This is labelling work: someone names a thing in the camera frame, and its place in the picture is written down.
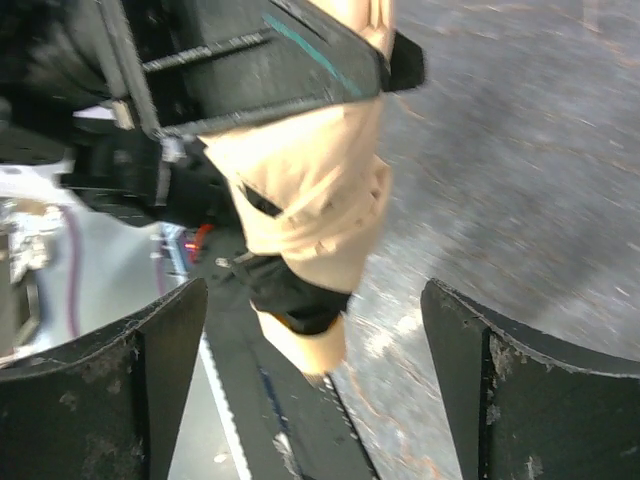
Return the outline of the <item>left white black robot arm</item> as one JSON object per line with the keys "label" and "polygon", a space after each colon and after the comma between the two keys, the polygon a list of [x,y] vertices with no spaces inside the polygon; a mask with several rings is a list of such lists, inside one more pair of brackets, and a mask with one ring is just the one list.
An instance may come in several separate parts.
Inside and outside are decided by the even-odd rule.
{"label": "left white black robot arm", "polygon": [[61,177],[91,209],[133,226],[235,223],[222,176],[162,140],[263,127],[426,79],[422,48],[375,45],[309,1],[5,1],[1,159]]}

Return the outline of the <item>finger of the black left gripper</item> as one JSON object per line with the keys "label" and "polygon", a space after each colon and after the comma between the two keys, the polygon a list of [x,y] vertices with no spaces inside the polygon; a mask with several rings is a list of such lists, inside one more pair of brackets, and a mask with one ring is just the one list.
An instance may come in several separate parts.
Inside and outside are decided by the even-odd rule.
{"label": "finger of the black left gripper", "polygon": [[384,91],[396,93],[417,89],[427,80],[427,61],[422,47],[395,31],[394,45],[389,60],[389,77]]}

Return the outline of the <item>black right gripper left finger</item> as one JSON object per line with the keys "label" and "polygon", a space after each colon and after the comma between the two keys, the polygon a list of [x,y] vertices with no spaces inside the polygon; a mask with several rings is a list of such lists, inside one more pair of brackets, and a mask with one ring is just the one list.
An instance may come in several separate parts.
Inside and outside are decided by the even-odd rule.
{"label": "black right gripper left finger", "polygon": [[204,280],[188,281],[2,369],[2,478],[167,478],[207,298]]}

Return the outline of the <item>beige folding umbrella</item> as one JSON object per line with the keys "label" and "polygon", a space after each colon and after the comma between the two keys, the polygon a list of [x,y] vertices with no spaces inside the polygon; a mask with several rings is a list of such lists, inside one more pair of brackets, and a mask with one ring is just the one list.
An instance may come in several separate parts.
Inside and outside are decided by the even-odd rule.
{"label": "beige folding umbrella", "polygon": [[[389,60],[389,1],[309,1]],[[265,338],[306,375],[345,357],[344,315],[384,223],[390,167],[376,153],[376,98],[203,137],[239,215],[233,266]]]}

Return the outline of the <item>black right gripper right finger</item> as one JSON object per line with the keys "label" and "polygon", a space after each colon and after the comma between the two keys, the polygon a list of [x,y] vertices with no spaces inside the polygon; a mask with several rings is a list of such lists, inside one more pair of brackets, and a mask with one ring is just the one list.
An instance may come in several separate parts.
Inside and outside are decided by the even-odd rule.
{"label": "black right gripper right finger", "polygon": [[429,280],[421,312],[465,479],[639,476],[639,364]]}

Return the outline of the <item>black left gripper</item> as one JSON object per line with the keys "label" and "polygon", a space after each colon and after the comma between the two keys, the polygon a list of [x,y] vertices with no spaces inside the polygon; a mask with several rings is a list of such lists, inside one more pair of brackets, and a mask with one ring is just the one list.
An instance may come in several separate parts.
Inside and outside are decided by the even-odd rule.
{"label": "black left gripper", "polygon": [[383,54],[309,1],[99,1],[117,125],[220,133],[371,100]]}

